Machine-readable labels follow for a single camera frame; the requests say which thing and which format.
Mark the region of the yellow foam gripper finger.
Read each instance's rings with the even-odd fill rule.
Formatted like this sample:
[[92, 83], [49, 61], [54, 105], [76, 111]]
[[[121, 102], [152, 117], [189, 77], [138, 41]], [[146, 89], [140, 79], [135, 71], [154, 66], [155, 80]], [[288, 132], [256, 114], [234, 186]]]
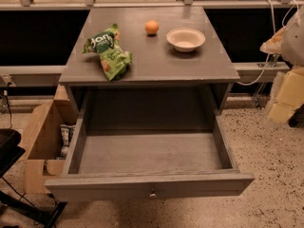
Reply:
[[298, 30], [281, 28], [260, 46], [267, 54], [279, 54], [293, 65], [287, 73], [278, 72], [266, 106], [266, 123], [271, 127], [286, 124], [304, 104], [304, 45]]

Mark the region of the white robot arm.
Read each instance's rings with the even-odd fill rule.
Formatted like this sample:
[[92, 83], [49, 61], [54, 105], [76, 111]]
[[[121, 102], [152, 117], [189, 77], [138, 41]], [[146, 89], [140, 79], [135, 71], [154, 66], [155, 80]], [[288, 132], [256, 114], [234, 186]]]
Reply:
[[286, 124], [304, 105], [304, 6], [293, 17], [260, 46], [267, 54], [279, 54], [293, 65], [287, 73], [278, 72], [271, 90], [266, 122], [276, 127]]

